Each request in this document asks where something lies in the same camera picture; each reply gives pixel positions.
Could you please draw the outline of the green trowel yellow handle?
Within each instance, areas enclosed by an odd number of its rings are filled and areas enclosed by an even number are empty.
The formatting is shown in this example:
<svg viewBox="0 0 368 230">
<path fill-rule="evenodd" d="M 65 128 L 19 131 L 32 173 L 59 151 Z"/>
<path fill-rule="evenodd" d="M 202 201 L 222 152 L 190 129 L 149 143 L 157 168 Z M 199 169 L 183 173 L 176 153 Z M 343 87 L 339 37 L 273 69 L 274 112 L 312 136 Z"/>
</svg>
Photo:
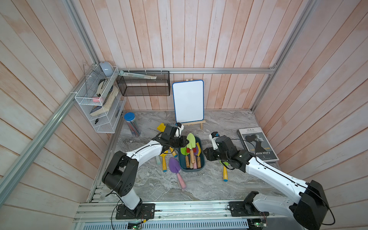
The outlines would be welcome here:
<svg viewBox="0 0 368 230">
<path fill-rule="evenodd" d="M 227 162 L 222 162 L 220 161 L 220 163 L 222 164 L 223 167 L 223 181 L 224 182 L 228 182 L 228 172 L 227 172 L 227 166 L 229 166 L 229 164 Z"/>
</svg>

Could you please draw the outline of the light blue small shovel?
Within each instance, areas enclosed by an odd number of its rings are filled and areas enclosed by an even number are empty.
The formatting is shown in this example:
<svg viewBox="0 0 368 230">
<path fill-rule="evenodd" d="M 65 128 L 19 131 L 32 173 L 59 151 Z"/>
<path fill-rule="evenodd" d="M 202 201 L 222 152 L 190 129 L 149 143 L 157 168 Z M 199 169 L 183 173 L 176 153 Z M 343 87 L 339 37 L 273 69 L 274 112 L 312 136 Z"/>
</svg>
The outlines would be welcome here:
<svg viewBox="0 0 368 230">
<path fill-rule="evenodd" d="M 157 163 L 158 165 L 161 165 L 160 157 L 159 157 L 159 156 L 156 156 L 156 157 L 155 157 L 155 159 L 156 159 L 156 163 Z"/>
</svg>

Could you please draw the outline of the purple shovel pink handle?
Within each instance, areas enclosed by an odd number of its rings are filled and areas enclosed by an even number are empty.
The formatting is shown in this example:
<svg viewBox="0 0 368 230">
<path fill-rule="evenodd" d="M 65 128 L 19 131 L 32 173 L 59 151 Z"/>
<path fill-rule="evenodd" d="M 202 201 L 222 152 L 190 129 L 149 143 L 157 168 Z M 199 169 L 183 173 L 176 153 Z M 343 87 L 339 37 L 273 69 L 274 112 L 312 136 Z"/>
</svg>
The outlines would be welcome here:
<svg viewBox="0 0 368 230">
<path fill-rule="evenodd" d="M 171 157 L 169 159 L 169 168 L 170 168 L 170 171 L 172 173 L 176 174 L 181 188 L 186 189 L 186 184 L 185 184 L 182 176 L 180 175 L 180 170 L 181 170 L 180 164 L 177 161 L 177 159 L 175 159 L 174 157 Z"/>
</svg>

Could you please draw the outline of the red shovel wooden handle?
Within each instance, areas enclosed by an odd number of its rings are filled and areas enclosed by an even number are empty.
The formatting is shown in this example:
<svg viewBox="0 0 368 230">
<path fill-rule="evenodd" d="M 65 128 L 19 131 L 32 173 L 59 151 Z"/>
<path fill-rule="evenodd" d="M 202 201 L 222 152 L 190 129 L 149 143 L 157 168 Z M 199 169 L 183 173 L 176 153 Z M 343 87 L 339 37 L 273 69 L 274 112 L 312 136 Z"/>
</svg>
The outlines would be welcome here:
<svg viewBox="0 0 368 230">
<path fill-rule="evenodd" d="M 187 153 L 190 153 L 190 149 L 189 148 L 187 148 L 186 149 L 186 152 Z M 197 152 L 198 152 L 198 148 L 196 147 L 196 148 L 193 148 L 193 153 L 194 153 L 194 155 L 197 155 Z"/>
</svg>

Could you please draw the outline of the lime shovel wooden handle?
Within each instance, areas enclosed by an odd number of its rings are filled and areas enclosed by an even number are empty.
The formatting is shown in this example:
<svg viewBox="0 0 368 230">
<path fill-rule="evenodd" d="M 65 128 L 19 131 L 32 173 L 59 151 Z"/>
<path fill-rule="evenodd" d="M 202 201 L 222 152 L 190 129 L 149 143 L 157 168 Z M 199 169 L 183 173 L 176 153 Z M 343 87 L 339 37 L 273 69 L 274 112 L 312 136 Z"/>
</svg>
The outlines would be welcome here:
<svg viewBox="0 0 368 230">
<path fill-rule="evenodd" d="M 190 149 L 190 168 L 193 169 L 193 164 L 195 163 L 193 148 L 196 148 L 195 136 L 192 133 L 189 133 L 187 135 L 187 140 L 189 141 L 187 148 Z"/>
</svg>

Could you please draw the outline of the yellow shovel wooden handle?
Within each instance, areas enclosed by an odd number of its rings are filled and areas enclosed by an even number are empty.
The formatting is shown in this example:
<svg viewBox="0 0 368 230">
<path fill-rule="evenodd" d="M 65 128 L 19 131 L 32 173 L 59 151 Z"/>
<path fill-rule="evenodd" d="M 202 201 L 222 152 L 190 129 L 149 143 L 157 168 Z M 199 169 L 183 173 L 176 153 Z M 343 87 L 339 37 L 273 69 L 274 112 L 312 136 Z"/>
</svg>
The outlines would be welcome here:
<svg viewBox="0 0 368 230">
<path fill-rule="evenodd" d="M 196 147 L 197 147 L 197 153 L 196 153 L 197 168 L 200 169 L 202 167 L 201 158 L 200 158 L 201 147 L 200 147 L 200 144 L 198 142 L 196 143 Z"/>
</svg>

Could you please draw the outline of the purple trowel pink handle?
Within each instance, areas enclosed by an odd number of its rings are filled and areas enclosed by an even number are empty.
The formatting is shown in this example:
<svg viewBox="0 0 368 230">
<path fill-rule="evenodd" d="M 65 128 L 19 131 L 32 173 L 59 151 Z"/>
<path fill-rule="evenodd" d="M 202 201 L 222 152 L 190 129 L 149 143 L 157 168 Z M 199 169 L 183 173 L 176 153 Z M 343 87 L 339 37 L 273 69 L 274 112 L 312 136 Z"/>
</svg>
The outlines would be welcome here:
<svg viewBox="0 0 368 230">
<path fill-rule="evenodd" d="M 197 169 L 197 155 L 194 155 L 195 163 L 193 164 L 193 168 Z"/>
</svg>

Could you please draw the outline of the green trowel wooden handle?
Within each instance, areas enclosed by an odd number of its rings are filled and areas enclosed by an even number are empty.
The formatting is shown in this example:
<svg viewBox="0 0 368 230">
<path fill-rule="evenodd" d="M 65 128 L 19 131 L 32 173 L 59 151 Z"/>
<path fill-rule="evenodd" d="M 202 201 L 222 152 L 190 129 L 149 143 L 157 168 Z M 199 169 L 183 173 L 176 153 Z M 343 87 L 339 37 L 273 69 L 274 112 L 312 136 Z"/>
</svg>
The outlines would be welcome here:
<svg viewBox="0 0 368 230">
<path fill-rule="evenodd" d="M 185 156 L 185 163 L 186 163 L 186 168 L 190 168 L 190 160 L 189 160 L 189 149 L 187 147 L 183 147 L 181 148 L 181 153 L 182 155 Z"/>
</svg>

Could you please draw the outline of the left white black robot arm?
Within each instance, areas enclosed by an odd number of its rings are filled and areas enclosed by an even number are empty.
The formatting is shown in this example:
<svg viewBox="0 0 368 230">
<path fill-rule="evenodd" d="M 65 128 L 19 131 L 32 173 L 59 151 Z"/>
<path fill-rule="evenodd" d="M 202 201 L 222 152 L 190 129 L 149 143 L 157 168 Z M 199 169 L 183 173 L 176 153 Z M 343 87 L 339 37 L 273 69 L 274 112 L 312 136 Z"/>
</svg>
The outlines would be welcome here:
<svg viewBox="0 0 368 230">
<path fill-rule="evenodd" d="M 155 205 L 144 205 L 133 189 L 140 166 L 170 148 L 178 149 L 189 141 L 182 136 L 184 125 L 167 124 L 164 132 L 159 133 L 146 145 L 129 152 L 118 151 L 113 155 L 102 182 L 115 192 L 121 204 L 117 205 L 116 219 L 152 219 Z"/>
</svg>

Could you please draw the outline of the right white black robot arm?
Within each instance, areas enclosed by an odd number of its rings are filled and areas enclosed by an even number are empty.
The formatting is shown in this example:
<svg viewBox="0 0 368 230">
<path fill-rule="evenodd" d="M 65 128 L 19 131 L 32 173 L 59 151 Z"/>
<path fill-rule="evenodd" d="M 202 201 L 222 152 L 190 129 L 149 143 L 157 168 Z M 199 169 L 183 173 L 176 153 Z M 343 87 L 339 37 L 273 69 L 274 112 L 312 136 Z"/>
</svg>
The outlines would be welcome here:
<svg viewBox="0 0 368 230">
<path fill-rule="evenodd" d="M 219 160 L 229 170 L 239 169 L 255 176 L 282 192 L 285 197 L 269 196 L 252 191 L 243 202 L 229 202 L 234 217 L 275 213 L 294 218 L 308 230 L 318 230 L 331 211 L 322 185 L 314 180 L 307 183 L 267 164 L 254 153 L 237 150 L 232 140 L 217 132 L 209 135 L 210 148 L 203 150 L 208 161 Z"/>
</svg>

